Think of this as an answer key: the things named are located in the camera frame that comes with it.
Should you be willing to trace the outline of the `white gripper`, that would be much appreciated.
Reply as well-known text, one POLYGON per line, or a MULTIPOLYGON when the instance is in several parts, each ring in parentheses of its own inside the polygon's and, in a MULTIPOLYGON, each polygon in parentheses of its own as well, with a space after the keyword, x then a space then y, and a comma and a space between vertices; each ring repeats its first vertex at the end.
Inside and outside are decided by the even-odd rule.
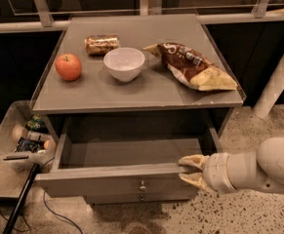
POLYGON ((201 173, 179 174, 184 182, 199 189, 206 190, 207 185, 220 194, 236 192, 228 177, 227 160, 228 153, 215 153, 210 157, 200 154, 183 156, 178 161, 181 166, 195 167, 203 170, 201 173))

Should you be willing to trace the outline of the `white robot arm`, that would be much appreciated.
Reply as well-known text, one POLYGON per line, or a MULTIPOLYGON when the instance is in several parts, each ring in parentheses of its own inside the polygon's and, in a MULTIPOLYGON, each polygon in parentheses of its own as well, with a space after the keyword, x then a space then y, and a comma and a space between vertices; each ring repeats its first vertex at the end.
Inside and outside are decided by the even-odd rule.
MULTIPOLYGON (((265 86, 254 112, 264 118, 284 91, 284 54, 265 86)), ((284 137, 264 140, 253 152, 190 155, 179 160, 193 167, 193 174, 179 174, 184 182, 208 192, 234 193, 252 189, 262 193, 284 194, 284 137)))

